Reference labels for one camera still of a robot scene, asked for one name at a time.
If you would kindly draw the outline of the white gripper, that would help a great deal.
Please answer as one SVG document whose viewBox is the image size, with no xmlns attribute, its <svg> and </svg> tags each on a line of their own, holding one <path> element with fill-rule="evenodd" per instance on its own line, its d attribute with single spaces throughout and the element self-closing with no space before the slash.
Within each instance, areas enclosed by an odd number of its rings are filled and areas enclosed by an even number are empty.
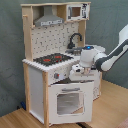
<svg viewBox="0 0 128 128">
<path fill-rule="evenodd" d="M 98 79 L 100 72 L 96 69 L 83 68 L 79 64 L 73 65 L 70 71 L 70 79 Z"/>
</svg>

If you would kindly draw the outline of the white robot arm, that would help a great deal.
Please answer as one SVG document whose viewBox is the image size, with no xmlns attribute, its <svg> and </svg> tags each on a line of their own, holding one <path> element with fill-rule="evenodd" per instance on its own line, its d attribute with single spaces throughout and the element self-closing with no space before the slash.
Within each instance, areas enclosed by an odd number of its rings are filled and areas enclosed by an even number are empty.
<svg viewBox="0 0 128 128">
<path fill-rule="evenodd" d="M 105 48 L 87 45 L 81 50 L 80 62 L 72 66 L 69 78 L 71 81 L 85 80 L 92 67 L 100 72 L 111 69 L 114 63 L 128 51 L 128 24 L 119 32 L 119 44 L 108 55 Z"/>
</svg>

